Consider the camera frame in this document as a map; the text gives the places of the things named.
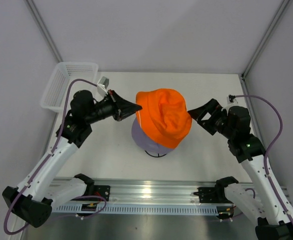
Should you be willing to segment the black wire hat stand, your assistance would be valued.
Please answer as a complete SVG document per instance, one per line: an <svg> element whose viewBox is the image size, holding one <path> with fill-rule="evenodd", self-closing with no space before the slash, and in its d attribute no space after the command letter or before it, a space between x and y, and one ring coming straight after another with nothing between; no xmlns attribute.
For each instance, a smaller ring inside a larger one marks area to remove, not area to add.
<svg viewBox="0 0 293 240"><path fill-rule="evenodd" d="M162 154L162 153L151 153L148 151L144 151L148 156L152 157L152 158L162 158L164 156L166 156L167 154Z"/></svg>

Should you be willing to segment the purple bucket hat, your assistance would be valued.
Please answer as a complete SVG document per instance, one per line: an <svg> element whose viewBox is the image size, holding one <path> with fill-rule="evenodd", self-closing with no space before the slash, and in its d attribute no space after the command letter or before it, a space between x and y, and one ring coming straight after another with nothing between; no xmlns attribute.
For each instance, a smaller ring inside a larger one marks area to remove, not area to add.
<svg viewBox="0 0 293 240"><path fill-rule="evenodd" d="M138 147L149 153L169 154L174 150L173 148L165 147L148 137L143 132L137 119L133 121L131 127L131 136Z"/></svg>

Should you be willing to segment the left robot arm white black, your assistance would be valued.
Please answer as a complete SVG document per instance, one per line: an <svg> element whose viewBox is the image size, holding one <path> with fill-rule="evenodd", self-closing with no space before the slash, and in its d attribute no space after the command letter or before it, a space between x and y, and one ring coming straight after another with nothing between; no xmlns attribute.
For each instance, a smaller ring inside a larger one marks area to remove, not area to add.
<svg viewBox="0 0 293 240"><path fill-rule="evenodd" d="M7 186L2 196L11 213L27 224L38 228L50 217L52 210L74 199L90 200L95 194L95 181L79 173L57 192L49 186L67 160L83 145L92 133L91 125L112 117L120 122L140 111L142 107L108 90L95 102L88 90L76 92L56 132L56 142L42 157L31 173L16 187Z"/></svg>

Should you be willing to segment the red hat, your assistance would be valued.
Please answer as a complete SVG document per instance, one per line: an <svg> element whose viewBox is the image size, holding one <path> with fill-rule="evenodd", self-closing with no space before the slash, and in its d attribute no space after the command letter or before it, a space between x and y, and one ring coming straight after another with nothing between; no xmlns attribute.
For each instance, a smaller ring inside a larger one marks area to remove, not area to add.
<svg viewBox="0 0 293 240"><path fill-rule="evenodd" d="M177 90L139 91L135 102L142 107L136 112L138 125L155 143L175 149L189 134L192 118L184 97Z"/></svg>

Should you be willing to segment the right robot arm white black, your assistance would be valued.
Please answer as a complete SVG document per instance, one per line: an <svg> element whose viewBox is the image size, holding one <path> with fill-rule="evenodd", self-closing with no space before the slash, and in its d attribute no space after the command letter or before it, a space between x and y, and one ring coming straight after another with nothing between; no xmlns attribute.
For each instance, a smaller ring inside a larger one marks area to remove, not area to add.
<svg viewBox="0 0 293 240"><path fill-rule="evenodd" d="M227 139L230 152L246 171L258 194L258 198L250 196L234 177L229 176L215 182L215 198L235 204L254 224L259 240L293 240L293 206L275 178L267 149L251 133L249 110L238 105L231 95L226 107L212 98L188 113L208 133L219 133Z"/></svg>

